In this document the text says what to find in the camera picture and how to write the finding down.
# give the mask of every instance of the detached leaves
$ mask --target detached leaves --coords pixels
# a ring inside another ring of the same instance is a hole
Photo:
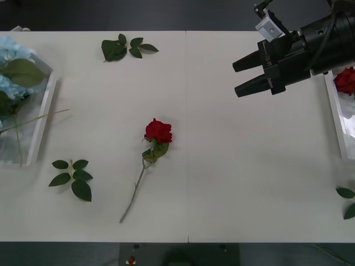
[[[131,49],[129,49],[129,52],[134,57],[142,58],[142,54],[140,53],[140,51],[139,51],[139,49],[137,47],[132,47]]]
[[[355,192],[353,192],[352,190],[349,190],[348,188],[343,188],[343,187],[337,188],[337,192],[343,198],[355,197]]]
[[[344,220],[348,220],[351,218],[355,217],[355,203],[350,205],[350,207],[347,209],[345,215],[344,215]]]
[[[52,165],[57,169],[67,169],[69,167],[69,164],[63,160],[52,162]]]
[[[50,187],[55,187],[55,186],[60,186],[68,183],[70,180],[70,174],[68,173],[61,173],[60,175],[57,175],[51,183],[49,184]]]
[[[136,58],[142,58],[141,49],[159,52],[159,50],[151,44],[142,44],[143,38],[134,38],[130,41],[131,48],[127,47],[127,39],[123,34],[118,35],[118,40],[104,40],[101,44],[105,61],[118,61],[124,58],[127,50]]]
[[[118,35],[118,43],[125,46],[127,43],[126,36],[120,33],[120,35]]]
[[[82,181],[89,181],[89,180],[93,179],[93,177],[89,173],[85,172],[82,169],[76,170],[73,173],[73,178],[75,180],[82,180]]]
[[[134,38],[131,40],[131,47],[138,47],[139,44],[143,42],[143,38]]]
[[[120,45],[114,40],[104,40],[101,44],[102,52],[104,53],[106,61],[120,60],[122,56],[121,53],[124,52],[125,47]]]
[[[73,164],[73,168],[74,170],[77,170],[77,169],[83,169],[86,167],[86,165],[88,165],[88,161],[86,160],[79,160],[79,161],[76,161],[74,164]]]
[[[159,52],[159,50],[151,44],[141,44],[139,48],[147,51]]]
[[[91,202],[91,189],[85,181],[76,180],[72,183],[72,191],[73,193],[80,199],[84,201]]]
[[[84,201],[91,202],[92,195],[91,189],[87,181],[93,179],[93,177],[83,170],[88,165],[86,160],[78,160],[75,163],[70,161],[70,173],[61,173],[57,175],[49,184],[50,187],[60,186],[68,183],[72,178],[74,181],[72,183],[73,193],[80,199]],[[58,160],[52,163],[52,165],[57,169],[67,169],[69,164],[66,161]]]
[[[44,73],[34,63],[27,59],[15,59],[5,67],[3,76],[13,83],[29,88],[38,85],[44,80]]]

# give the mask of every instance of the leaf cluster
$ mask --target leaf cluster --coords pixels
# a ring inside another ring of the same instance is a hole
[[[337,192],[343,198],[353,199],[355,197],[355,192],[348,188],[337,188]],[[348,220],[355,217],[355,203],[351,204],[344,214],[344,220]]]
[[[79,160],[76,161],[75,163],[73,163],[73,161],[70,160],[69,173],[60,173],[59,175],[57,175],[55,178],[53,178],[53,180],[49,184],[49,187],[64,185],[68,183],[70,179],[72,179],[73,193],[78,198],[84,201],[91,202],[92,194],[91,194],[90,186],[87,184],[87,182],[93,179],[93,177],[89,173],[83,170],[88,165],[88,163],[89,162],[86,160]],[[69,163],[63,160],[52,162],[52,165],[56,169],[60,169],[60,170],[68,169],[69,167]]]
[[[141,50],[151,52],[159,52],[151,44],[142,44],[143,38],[134,38],[130,42],[130,48],[127,46],[126,36],[119,34],[118,40],[104,40],[101,44],[102,52],[105,56],[105,61],[118,61],[124,58],[129,50],[130,54],[136,58],[142,58]]]

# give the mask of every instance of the robotic arm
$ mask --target robotic arm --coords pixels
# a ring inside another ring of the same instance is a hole
[[[260,75],[238,87],[238,97],[271,90],[273,95],[285,86],[313,75],[355,62],[355,0],[328,0],[331,14],[289,32],[265,0],[254,8],[261,18],[256,29],[266,38],[258,43],[258,51],[233,63],[235,72],[263,66]]]

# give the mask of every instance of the rose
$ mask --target rose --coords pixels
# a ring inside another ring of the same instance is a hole
[[[158,143],[170,143],[173,140],[173,135],[170,131],[171,125],[153,119],[153,122],[146,127],[144,137],[156,140]]]
[[[352,95],[355,91],[354,67],[345,68],[343,72],[337,75],[334,82],[340,93],[348,93],[349,95]]]
[[[169,143],[171,143],[173,140],[173,135],[170,133],[170,131],[171,125],[164,124],[160,121],[157,121],[157,119],[153,119],[153,121],[149,123],[149,125],[145,128],[144,140],[150,142],[151,148],[142,153],[143,169],[138,178],[138,182],[134,185],[132,199],[126,211],[124,212],[120,223],[123,223],[123,220],[133,205],[144,171],[167,153],[169,149]]]

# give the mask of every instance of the red rose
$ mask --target red rose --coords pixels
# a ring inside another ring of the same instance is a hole
[[[164,124],[157,119],[153,119],[145,129],[144,137],[151,140],[156,140],[158,143],[170,143],[172,142],[173,135],[170,133],[171,125]]]
[[[334,79],[334,82],[337,87],[337,91],[352,95],[355,91],[354,67],[345,68],[343,72],[337,75],[337,77]]]

